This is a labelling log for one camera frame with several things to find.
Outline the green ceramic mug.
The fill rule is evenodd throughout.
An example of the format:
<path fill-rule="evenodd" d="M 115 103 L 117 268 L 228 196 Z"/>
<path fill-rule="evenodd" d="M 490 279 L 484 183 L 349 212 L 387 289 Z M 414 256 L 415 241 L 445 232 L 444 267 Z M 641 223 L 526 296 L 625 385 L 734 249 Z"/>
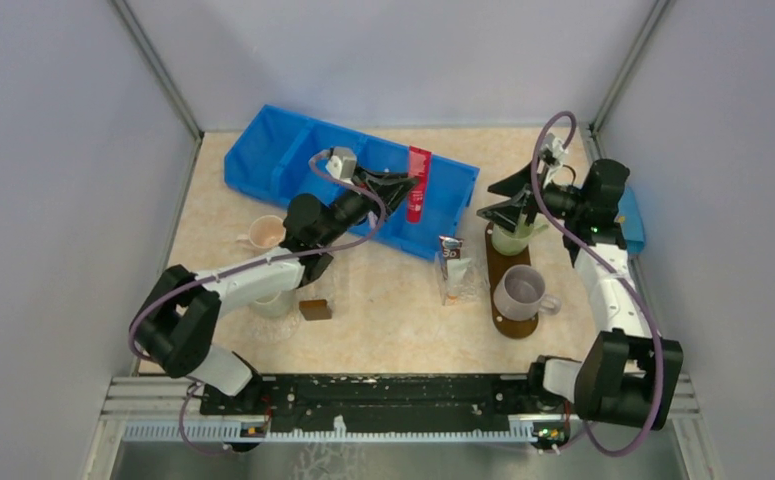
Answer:
<path fill-rule="evenodd" d="M 533 237 L 548 228 L 547 224 L 521 225 L 514 232 L 509 232 L 498 225 L 494 225 L 490 232 L 490 240 L 492 247 L 499 254 L 516 256 L 527 249 L 529 241 Z"/>

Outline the white tube orange cap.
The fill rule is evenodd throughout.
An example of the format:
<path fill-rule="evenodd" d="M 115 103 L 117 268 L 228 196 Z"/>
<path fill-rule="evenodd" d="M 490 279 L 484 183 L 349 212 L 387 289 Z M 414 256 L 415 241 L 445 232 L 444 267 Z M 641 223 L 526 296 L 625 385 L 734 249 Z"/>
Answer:
<path fill-rule="evenodd" d="M 472 275 L 474 260 L 462 257 L 459 260 L 445 261 L 445 304 L 454 305 L 470 300 L 473 292 Z"/>

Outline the grey ceramic mug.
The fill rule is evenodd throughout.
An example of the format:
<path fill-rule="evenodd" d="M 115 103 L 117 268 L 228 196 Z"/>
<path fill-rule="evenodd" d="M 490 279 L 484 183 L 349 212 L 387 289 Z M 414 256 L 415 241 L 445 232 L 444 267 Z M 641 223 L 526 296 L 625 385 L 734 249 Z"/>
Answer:
<path fill-rule="evenodd" d="M 530 265 L 510 267 L 498 282 L 493 304 L 507 320 L 524 322 L 540 314 L 556 315 L 562 301 L 547 291 L 545 279 Z"/>

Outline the clear textured acrylic tray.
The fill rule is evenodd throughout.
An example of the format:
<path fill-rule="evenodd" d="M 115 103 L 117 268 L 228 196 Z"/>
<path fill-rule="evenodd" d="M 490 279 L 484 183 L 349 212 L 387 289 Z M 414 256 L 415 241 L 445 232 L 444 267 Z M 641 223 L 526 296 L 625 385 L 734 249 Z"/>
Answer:
<path fill-rule="evenodd" d="M 435 279 L 443 306 L 476 303 L 488 293 L 487 273 L 476 257 L 435 256 Z"/>

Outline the white ceramic mug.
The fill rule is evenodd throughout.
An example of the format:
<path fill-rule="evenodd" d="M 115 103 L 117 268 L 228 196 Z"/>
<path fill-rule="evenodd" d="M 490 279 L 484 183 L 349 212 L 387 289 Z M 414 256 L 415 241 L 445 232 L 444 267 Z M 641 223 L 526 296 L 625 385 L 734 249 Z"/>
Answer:
<path fill-rule="evenodd" d="M 262 252 L 279 245 L 286 236 L 283 219 L 276 215 L 264 215 L 254 220 L 245 234 L 235 242 L 249 250 Z"/>

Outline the clear holder with wooden ends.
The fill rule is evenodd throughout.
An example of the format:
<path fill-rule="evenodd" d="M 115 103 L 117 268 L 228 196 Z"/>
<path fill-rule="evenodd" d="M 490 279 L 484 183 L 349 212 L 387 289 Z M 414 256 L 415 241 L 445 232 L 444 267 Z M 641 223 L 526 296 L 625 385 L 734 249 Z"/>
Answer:
<path fill-rule="evenodd" d="M 298 290 L 299 313 L 306 321 L 339 320 L 350 302 L 350 266 L 337 256 L 319 279 Z"/>

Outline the cream speckled ceramic mug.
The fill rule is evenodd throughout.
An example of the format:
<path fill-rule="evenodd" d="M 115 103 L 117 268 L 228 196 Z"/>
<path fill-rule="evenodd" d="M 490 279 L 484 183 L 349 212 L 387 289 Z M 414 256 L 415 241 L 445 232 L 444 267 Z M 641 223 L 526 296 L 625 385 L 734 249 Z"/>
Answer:
<path fill-rule="evenodd" d="M 256 299 L 249 304 L 249 309 L 260 317 L 275 319 L 287 315 L 295 301 L 295 291 L 286 290 Z"/>

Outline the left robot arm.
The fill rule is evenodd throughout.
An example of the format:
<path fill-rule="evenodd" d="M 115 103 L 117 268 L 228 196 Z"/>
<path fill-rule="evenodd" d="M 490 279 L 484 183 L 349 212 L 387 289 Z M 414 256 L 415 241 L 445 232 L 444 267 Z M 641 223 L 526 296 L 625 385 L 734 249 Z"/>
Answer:
<path fill-rule="evenodd" d="M 286 234 L 269 251 L 223 269 L 191 272 L 181 265 L 160 276 L 129 327 L 129 346 L 171 378 L 190 378 L 223 393 L 240 414 L 255 411 L 263 388 L 254 368 L 213 342 L 216 324 L 260 298 L 313 283 L 328 268 L 338 239 L 375 214 L 382 227 L 418 184 L 408 173 L 357 167 L 330 204 L 303 193 L 287 207 Z"/>

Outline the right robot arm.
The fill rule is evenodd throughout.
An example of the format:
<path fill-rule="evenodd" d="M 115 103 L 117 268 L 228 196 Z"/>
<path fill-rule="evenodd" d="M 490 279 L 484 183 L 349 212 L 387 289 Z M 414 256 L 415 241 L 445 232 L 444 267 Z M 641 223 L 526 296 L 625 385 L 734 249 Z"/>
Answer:
<path fill-rule="evenodd" d="M 628 271 L 619 204 L 630 170 L 600 159 L 575 186 L 553 182 L 561 167 L 552 161 L 542 168 L 528 164 L 494 182 L 487 190 L 501 202 L 477 212 L 499 237 L 515 236 L 545 216 L 563 235 L 598 328 L 583 360 L 538 358 L 530 369 L 527 401 L 539 412 L 551 412 L 566 399 L 584 420 L 660 430 L 684 354 L 680 343 L 663 338 L 650 320 Z"/>

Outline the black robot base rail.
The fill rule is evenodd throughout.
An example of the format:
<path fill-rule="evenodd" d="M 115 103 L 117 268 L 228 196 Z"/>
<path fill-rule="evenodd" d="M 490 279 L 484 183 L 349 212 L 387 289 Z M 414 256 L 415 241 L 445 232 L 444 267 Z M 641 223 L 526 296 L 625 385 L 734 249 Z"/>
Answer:
<path fill-rule="evenodd" d="M 237 395 L 208 386 L 205 416 L 255 416 L 269 437 L 490 440 L 562 445 L 570 407 L 527 374 L 256 374 Z"/>

